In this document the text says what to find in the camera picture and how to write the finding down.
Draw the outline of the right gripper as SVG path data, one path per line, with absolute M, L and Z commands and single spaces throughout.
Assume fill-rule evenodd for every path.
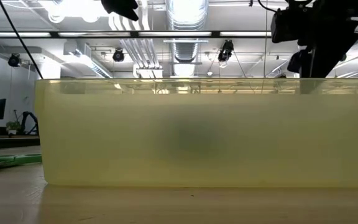
M 313 90 L 317 90 L 331 70 L 347 58 L 347 51 L 357 42 L 358 21 L 347 19 L 337 26 L 320 26 L 313 38 L 291 56 L 287 70 L 300 74 L 300 93 L 309 93 L 309 77 L 313 74 Z

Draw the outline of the green handled scissors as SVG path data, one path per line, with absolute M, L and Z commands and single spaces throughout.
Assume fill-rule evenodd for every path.
M 42 163 L 41 154 L 0 155 L 0 169 Z

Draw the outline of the black ceiling spotlight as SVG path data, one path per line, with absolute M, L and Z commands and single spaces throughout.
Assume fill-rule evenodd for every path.
M 124 56 L 123 49 L 122 48 L 116 48 L 114 53 L 113 53 L 112 59 L 115 62 L 123 62 L 124 58 L 125 58 L 125 56 Z
M 11 56 L 9 57 L 8 60 L 8 65 L 14 68 L 20 67 L 21 66 L 21 58 L 20 58 L 20 54 L 17 53 L 13 53 L 11 54 Z
M 231 56 L 232 52 L 234 51 L 234 44 L 232 40 L 225 40 L 221 50 L 219 51 L 218 60 L 219 62 L 227 62 Z

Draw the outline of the white ceiling pipe run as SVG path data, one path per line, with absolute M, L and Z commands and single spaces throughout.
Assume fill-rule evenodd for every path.
M 136 78 L 162 78 L 160 64 L 152 39 L 140 38 L 141 30 L 149 30 L 148 0 L 136 0 L 139 7 L 135 10 L 138 21 L 132 21 L 116 13 L 108 14 L 108 24 L 113 31 L 128 31 L 129 37 L 121 39 L 124 55 L 132 60 L 132 76 Z

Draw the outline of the white ceiling air unit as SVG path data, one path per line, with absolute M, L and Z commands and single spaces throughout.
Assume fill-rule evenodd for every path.
M 100 78 L 113 78 L 111 72 L 92 58 L 92 49 L 87 43 L 68 40 L 64 43 L 63 55 L 66 62 L 87 67 Z

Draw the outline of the yellow translucent plastic bin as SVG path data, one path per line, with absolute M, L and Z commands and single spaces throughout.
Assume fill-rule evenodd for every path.
M 45 180 L 358 187 L 358 78 L 35 83 Z

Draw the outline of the small background potted plant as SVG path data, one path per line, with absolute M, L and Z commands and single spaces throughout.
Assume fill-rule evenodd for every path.
M 21 129 L 21 124 L 18 121 L 8 121 L 6 123 L 6 130 L 8 135 L 15 135 Z

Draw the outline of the silver ventilation duct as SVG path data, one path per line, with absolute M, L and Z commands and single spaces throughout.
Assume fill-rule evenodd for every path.
M 165 0 L 170 30 L 194 31 L 203 29 L 208 17 L 209 0 Z M 192 77 L 200 49 L 198 39 L 178 39 L 171 44 L 178 77 Z

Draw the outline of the black aluminium table frame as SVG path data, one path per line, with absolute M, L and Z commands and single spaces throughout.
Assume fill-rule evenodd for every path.
M 28 147 L 39 146 L 40 138 L 19 138 L 14 136 L 9 138 L 8 136 L 0 136 L 0 149 L 13 148 L 13 147 Z

